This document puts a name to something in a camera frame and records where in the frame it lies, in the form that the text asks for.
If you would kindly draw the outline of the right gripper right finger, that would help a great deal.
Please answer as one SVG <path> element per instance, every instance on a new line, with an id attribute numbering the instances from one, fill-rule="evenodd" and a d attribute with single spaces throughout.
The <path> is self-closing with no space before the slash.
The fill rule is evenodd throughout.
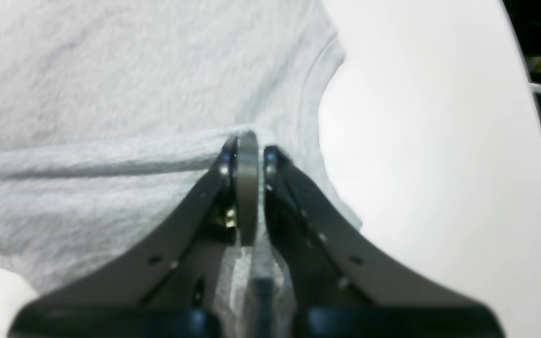
<path id="1" fill-rule="evenodd" d="M 265 218 L 287 263 L 294 338 L 503 338 L 494 313 L 366 240 L 277 146 L 263 153 Z"/>

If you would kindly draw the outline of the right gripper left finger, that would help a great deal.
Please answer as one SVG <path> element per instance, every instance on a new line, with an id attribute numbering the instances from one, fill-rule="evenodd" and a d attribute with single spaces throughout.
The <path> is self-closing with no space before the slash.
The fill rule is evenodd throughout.
<path id="1" fill-rule="evenodd" d="M 231 136 L 176 209 L 122 256 L 16 315 L 12 338 L 221 338 L 213 313 L 227 248 L 257 233 L 258 142 Z"/>

